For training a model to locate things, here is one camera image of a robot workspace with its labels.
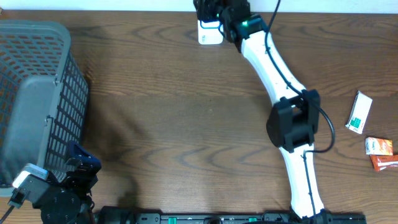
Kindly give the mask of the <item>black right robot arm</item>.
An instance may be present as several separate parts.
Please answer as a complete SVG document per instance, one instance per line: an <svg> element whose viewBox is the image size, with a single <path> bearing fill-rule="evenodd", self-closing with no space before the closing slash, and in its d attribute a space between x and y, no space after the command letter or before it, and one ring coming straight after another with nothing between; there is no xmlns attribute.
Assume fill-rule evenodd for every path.
<svg viewBox="0 0 398 224"><path fill-rule="evenodd" d="M318 131L320 96L307 90L279 55L271 26L248 1L193 0L201 23L219 22L218 32L251 64L268 92L272 109L266 123L271 143L285 161L295 218L314 220L323 209L312 152Z"/></svg>

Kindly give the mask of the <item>red Top chocolate bar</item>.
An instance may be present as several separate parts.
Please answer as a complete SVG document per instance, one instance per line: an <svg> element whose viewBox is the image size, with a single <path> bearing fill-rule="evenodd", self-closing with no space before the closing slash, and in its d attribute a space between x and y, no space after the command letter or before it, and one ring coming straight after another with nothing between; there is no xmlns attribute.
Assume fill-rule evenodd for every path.
<svg viewBox="0 0 398 224"><path fill-rule="evenodd" d="M374 170L379 172L389 167L397 167L398 155L377 156L370 155Z"/></svg>

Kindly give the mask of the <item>white green carton box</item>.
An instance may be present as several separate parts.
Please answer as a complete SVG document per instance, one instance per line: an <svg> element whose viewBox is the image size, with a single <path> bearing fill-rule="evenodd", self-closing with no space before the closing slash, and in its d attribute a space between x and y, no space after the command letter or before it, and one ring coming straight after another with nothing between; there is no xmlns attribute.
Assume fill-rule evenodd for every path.
<svg viewBox="0 0 398 224"><path fill-rule="evenodd" d="M373 100L370 97L361 91L357 92L348 122L345 125L349 130L358 134L363 133L372 102Z"/></svg>

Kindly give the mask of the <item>orange white snack packet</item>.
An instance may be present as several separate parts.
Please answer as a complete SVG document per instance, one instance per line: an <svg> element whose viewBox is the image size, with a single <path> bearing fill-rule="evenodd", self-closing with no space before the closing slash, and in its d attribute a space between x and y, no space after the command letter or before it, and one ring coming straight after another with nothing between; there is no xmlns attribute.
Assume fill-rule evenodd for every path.
<svg viewBox="0 0 398 224"><path fill-rule="evenodd" d="M392 141L389 139L368 137L365 139L365 150L367 155L392 156Z"/></svg>

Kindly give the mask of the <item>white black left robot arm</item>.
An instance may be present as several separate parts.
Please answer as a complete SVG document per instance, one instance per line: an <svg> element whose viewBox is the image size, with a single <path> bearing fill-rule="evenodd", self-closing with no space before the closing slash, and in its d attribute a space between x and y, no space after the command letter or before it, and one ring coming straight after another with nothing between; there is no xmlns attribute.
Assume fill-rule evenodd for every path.
<svg viewBox="0 0 398 224"><path fill-rule="evenodd" d="M99 213L93 213L91 188L98 181L100 160L77 142L70 141L65 164L72 169L62 180L49 170L29 164L13 182L22 200L32 202L32 206L40 210L43 223L136 222L132 212L117 207L103 207Z"/></svg>

